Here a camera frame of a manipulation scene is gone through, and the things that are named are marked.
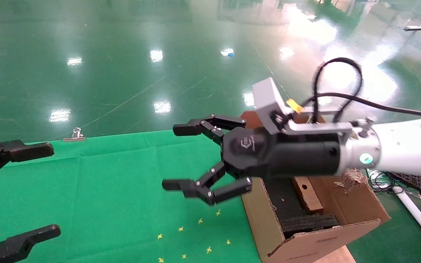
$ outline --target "yellow tag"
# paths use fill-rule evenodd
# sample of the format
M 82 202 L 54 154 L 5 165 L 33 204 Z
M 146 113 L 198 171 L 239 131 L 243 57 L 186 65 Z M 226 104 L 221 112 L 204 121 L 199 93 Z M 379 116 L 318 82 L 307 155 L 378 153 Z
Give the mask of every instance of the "yellow tag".
M 294 100 L 288 99 L 286 103 L 292 108 L 296 113 L 300 114 L 300 112 L 303 110 L 303 107 L 298 105 Z

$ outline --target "wooden block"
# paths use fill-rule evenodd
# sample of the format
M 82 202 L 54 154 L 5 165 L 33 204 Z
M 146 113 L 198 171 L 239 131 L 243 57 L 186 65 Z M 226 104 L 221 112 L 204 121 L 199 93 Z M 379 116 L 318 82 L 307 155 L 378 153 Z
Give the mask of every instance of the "wooden block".
M 297 176 L 292 179 L 292 183 L 303 208 L 309 214 L 322 213 L 323 206 L 309 179 L 306 176 Z

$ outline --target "metal clip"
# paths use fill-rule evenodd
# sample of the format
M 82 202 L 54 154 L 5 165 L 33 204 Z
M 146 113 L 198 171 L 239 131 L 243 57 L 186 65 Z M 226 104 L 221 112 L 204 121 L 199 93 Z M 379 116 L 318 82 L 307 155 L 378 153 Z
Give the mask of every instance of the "metal clip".
M 72 137 L 71 138 L 64 138 L 63 142 L 68 142 L 68 141 L 84 141 L 86 138 L 84 137 L 84 135 L 82 133 L 80 133 L 80 128 L 76 127 L 73 131 L 72 131 Z

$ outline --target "black cable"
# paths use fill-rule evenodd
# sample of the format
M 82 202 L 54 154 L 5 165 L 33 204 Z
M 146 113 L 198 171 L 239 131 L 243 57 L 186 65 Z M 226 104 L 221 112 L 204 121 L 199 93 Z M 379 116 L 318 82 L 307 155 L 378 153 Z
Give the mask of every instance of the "black cable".
M 407 188 L 406 186 L 401 185 L 401 183 L 398 180 L 396 180 L 392 176 L 392 174 L 389 172 L 377 171 L 377 170 L 374 170 L 374 171 L 366 170 L 366 173 L 368 177 L 368 184 L 375 193 L 386 192 L 390 194 L 396 194 L 396 192 L 394 192 L 393 190 L 394 186 L 399 186 L 402 188 L 401 192 L 399 193 L 402 193 Z M 381 186 L 378 183 L 379 177 L 387 178 L 387 180 L 389 181 L 389 183 L 387 183 L 388 185 L 385 187 Z
M 352 67 L 355 68 L 355 70 L 358 72 L 358 75 L 360 77 L 359 81 L 358 81 L 358 85 L 355 88 L 354 93 L 352 94 L 353 96 L 358 96 L 358 94 L 361 91 L 361 87 L 363 86 L 363 75 L 361 74 L 361 68 L 360 66 L 354 61 L 351 60 L 349 58 L 334 58 L 332 60 L 329 60 L 328 62 L 323 63 L 317 70 L 315 77 L 314 77 L 314 81 L 313 81 L 313 98 L 314 98 L 314 111 L 313 111 L 313 118 L 311 119 L 313 123 L 317 123 L 318 122 L 318 115 L 319 115 L 319 104 L 318 104 L 318 84 L 319 84 L 319 78 L 321 76 L 321 72 L 323 71 L 323 69 L 329 65 L 330 63 L 334 63 L 334 62 L 342 62 L 342 63 L 346 63 L 351 65 Z M 336 112 L 336 114 L 334 115 L 334 119 L 333 122 L 339 122 L 339 119 L 342 116 L 342 113 L 344 112 L 345 108 L 349 105 L 349 103 L 351 103 L 352 100 L 348 100 L 346 103 L 344 103 L 344 105 L 342 105 L 341 109 L 338 110 Z
M 344 93 L 337 93 L 337 92 L 327 92 L 327 93 L 320 93 L 318 94 L 318 97 L 340 97 L 340 98 L 344 98 L 344 99 L 349 99 L 349 100 L 353 100 L 356 101 L 358 103 L 373 107 L 373 108 L 378 108 L 380 110 L 387 110 L 387 111 L 392 111 L 392 112 L 398 112 L 398 113 L 405 113 L 405 114 L 411 114 L 411 115 L 417 115 L 417 116 L 421 116 L 421 111 L 420 110 L 410 110 L 408 108 L 396 108 L 396 107 L 390 107 L 390 106 L 384 106 L 378 103 L 373 103 L 369 100 L 365 100 L 359 97 L 355 97 L 354 95 L 350 95 L 350 94 L 344 94 Z M 304 107 L 306 106 L 309 102 L 314 101 L 314 97 L 311 97 L 307 100 L 305 100 L 300 106 Z
M 327 92 L 327 93 L 318 94 L 318 81 L 319 81 L 319 76 L 321 75 L 321 71 L 327 64 L 333 63 L 333 62 L 344 62 L 344 63 L 347 63 L 349 65 L 352 65 L 357 70 L 357 72 L 359 73 L 359 75 L 360 75 L 359 85 L 357 86 L 356 90 L 354 91 L 354 93 L 352 95 L 344 94 L 344 93 L 337 93 L 337 92 Z M 373 108 L 378 108 L 380 110 L 387 110 L 387 111 L 392 111 L 392 112 L 421 116 L 421 111 L 419 111 L 419 110 L 410 110 L 410 109 L 407 109 L 407 108 L 396 108 L 396 107 L 384 106 L 384 105 L 380 105 L 378 103 L 373 103 L 369 100 L 365 100 L 365 99 L 357 97 L 358 93 L 360 93 L 362 85 L 363 85 L 363 77 L 361 75 L 361 69 L 360 69 L 360 67 L 358 66 L 357 63 L 355 63 L 353 60 L 350 60 L 349 58 L 335 58 L 333 60 L 329 60 L 328 62 L 321 65 L 321 67 L 319 67 L 319 69 L 316 73 L 316 76 L 315 76 L 315 79 L 314 79 L 314 84 L 313 84 L 313 96 L 311 98 L 305 100 L 300 106 L 305 107 L 306 105 L 308 105 L 308 103 L 314 102 L 314 113 L 313 113 L 313 118 L 312 118 L 314 123 L 316 123 L 318 121 L 318 115 L 319 115 L 318 98 L 319 97 L 326 97 L 326 96 L 339 97 L 339 98 L 344 98 L 344 99 L 349 100 L 348 102 L 346 102 L 341 107 L 341 109 L 339 111 L 337 111 L 337 113 L 334 116 L 334 122 L 338 121 L 338 119 L 342 115 L 342 112 L 344 111 L 346 106 L 352 101 L 356 101 L 358 103 L 362 103 L 364 105 L 367 105 L 367 106 L 370 106 L 370 107 L 373 107 Z M 290 113 L 287 116 L 283 116 L 282 122 L 277 124 L 278 127 L 284 127 L 290 120 L 293 120 L 293 115 L 294 115 L 294 113 Z

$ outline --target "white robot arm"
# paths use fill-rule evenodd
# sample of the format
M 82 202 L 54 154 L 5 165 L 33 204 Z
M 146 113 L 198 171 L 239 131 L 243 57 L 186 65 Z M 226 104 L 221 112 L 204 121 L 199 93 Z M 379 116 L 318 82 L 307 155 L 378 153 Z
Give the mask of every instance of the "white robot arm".
M 421 119 L 374 125 L 367 117 L 352 122 L 297 124 L 283 119 L 293 114 L 272 78 L 253 85 L 254 105 L 270 134 L 332 134 L 339 136 L 340 159 L 337 174 L 347 168 L 369 168 L 389 172 L 421 175 Z M 336 110 L 319 111 L 332 115 Z M 301 114 L 312 113 L 305 107 Z

